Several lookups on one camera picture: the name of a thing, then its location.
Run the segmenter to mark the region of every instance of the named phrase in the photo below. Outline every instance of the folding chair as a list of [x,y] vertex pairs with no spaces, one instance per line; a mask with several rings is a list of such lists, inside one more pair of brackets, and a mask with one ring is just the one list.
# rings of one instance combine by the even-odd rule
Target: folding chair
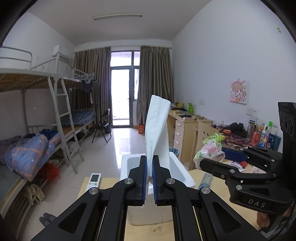
[[109,142],[109,140],[111,140],[111,138],[112,138],[111,131],[110,131],[110,139],[109,139],[109,140],[106,139],[106,137],[105,137],[105,135],[104,135],[104,132],[103,132],[104,130],[106,130],[107,128],[109,128],[109,123],[106,122],[106,120],[107,120],[107,118],[108,118],[108,116],[109,116],[109,113],[110,113],[110,109],[107,109],[107,110],[103,113],[103,115],[101,116],[100,122],[99,122],[98,124],[95,124],[95,125],[92,127],[92,129],[96,129],[96,132],[97,132],[98,130],[100,130],[98,137],[100,136],[101,133],[103,133],[103,137],[105,138],[105,141],[106,141],[106,142]]

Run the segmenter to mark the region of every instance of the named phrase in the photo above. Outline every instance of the white tissue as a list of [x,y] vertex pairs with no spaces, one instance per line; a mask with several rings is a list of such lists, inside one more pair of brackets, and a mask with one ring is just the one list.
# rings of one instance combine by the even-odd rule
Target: white tissue
[[158,155],[160,166],[170,168],[167,118],[170,101],[152,95],[145,126],[147,176],[152,177],[153,155]]

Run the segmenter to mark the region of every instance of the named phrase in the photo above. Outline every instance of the bed frame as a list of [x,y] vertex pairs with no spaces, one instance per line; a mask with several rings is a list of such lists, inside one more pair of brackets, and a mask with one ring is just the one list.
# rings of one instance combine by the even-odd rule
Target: bed frame
[[[67,64],[72,69],[72,76],[71,77],[61,77],[58,75],[58,66],[59,61],[63,59],[59,54],[57,54],[56,57],[45,61],[43,63],[40,63],[36,66],[32,65],[32,53],[12,48],[12,47],[5,47],[2,46],[1,48],[5,49],[11,49],[15,51],[20,51],[24,53],[30,54],[30,60],[27,59],[19,59],[19,58],[12,58],[12,57],[0,57],[1,59],[12,59],[17,61],[24,61],[30,63],[29,69],[9,69],[9,68],[0,68],[0,93],[6,92],[6,91],[13,91],[13,90],[21,90],[22,91],[22,99],[23,99],[23,113],[24,113],[24,120],[25,120],[25,126],[26,126],[26,132],[27,133],[36,133],[38,131],[41,131],[44,128],[47,129],[58,129],[58,132],[61,136],[61,143],[57,145],[55,149],[58,151],[61,149],[64,154],[64,160],[66,161],[67,165],[69,166],[72,164],[73,170],[75,173],[77,173],[77,167],[75,167],[71,161],[71,158],[73,154],[76,151],[80,152],[81,150],[79,143],[82,141],[77,140],[76,134],[82,131],[86,126],[91,124],[94,121],[94,118],[86,123],[84,126],[74,126],[71,110],[70,110],[70,104],[69,104],[69,98],[67,94],[66,88],[73,88],[78,86],[82,81],[94,81],[94,74],[87,74],[84,72],[81,72],[77,69],[74,69],[68,60],[64,59]],[[40,67],[41,70],[43,70],[43,66],[48,64],[48,71],[50,70],[50,64],[55,61],[55,71],[54,73],[49,72],[42,72],[37,71],[37,69]],[[29,126],[28,120],[27,120],[27,113],[26,113],[26,100],[25,100],[25,93],[27,89],[44,89],[49,88],[52,94],[54,107],[55,107],[55,115],[56,115],[56,123],[54,124],[44,124],[44,125],[34,125]],[[63,88],[64,94],[57,94],[57,89]],[[67,101],[67,107],[68,107],[68,114],[70,116],[70,122],[71,127],[62,127],[60,117],[66,115],[62,114],[60,115],[58,112],[58,104],[57,104],[57,96],[65,96]],[[73,151],[73,153],[69,152],[68,146],[66,142],[70,140],[71,138],[75,138],[76,143],[78,144],[78,148]],[[42,183],[40,183],[40,188],[42,188],[47,180],[44,180]],[[14,227],[14,235],[16,238],[18,238],[22,224],[24,222],[25,216],[27,212],[29,211],[31,205],[33,205],[35,202],[37,202],[36,197],[33,197],[33,202],[29,203],[27,198],[23,196],[24,192],[24,186],[27,183],[25,179],[22,177],[14,177],[12,178],[12,182],[10,189],[7,191],[6,195],[2,198],[2,201],[0,202],[0,213],[3,218],[6,217],[6,214],[9,213],[9,215],[6,217],[7,223],[12,223]]]

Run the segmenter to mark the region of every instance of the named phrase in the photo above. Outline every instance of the remote control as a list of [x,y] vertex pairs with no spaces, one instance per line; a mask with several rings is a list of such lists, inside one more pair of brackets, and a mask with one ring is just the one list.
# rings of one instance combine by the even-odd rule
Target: remote control
[[101,173],[92,173],[85,191],[88,191],[90,188],[99,188],[101,175]]

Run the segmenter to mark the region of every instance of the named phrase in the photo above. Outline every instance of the white wall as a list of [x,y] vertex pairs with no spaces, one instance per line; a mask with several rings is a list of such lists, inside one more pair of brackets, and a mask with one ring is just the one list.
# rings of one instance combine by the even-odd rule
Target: white wall
[[[52,51],[53,47],[56,45],[61,45],[69,51],[74,52],[73,43],[30,12],[26,12],[16,22],[3,43],[3,46],[19,48],[31,52],[33,55],[32,67],[53,58]],[[30,55],[28,53],[2,48],[0,49],[0,56],[30,60]],[[37,70],[53,73],[54,66],[55,61],[51,62],[50,65],[45,65],[43,69],[39,67]],[[29,69],[29,63],[1,59],[0,68]],[[60,62],[59,74],[62,76],[69,75],[70,68],[66,68],[67,64],[65,62]]]
[[[107,46],[111,46],[111,51],[140,50],[141,45],[172,48],[172,42],[167,40],[130,39],[130,40],[113,40],[113,41],[104,41],[104,42],[96,41],[96,42],[84,43],[84,44],[76,45],[74,51],[79,52],[87,49],[102,48]],[[172,63],[173,61],[172,49],[170,49],[170,58]],[[137,125],[136,110],[137,110],[137,101],[134,101],[133,102],[133,125],[134,126]]]
[[[55,45],[61,45],[74,52],[74,44],[29,12],[25,13],[13,26],[3,45],[32,52],[32,66],[51,59]],[[1,50],[0,56],[28,59],[29,55],[18,54],[13,50]],[[65,67],[66,63],[60,62],[59,74],[68,72]],[[29,64],[1,59],[0,68],[28,69]],[[55,123],[53,100],[49,89],[27,90],[26,102],[29,125]],[[60,101],[59,104],[61,113],[64,113],[66,102]],[[0,139],[26,134],[20,91],[0,93],[0,113]]]
[[[212,0],[175,37],[173,49],[175,100],[183,97],[215,124],[247,128],[251,107],[279,127],[277,102],[296,102],[296,44],[259,0]],[[229,101],[229,83],[238,78],[250,82],[247,106]]]

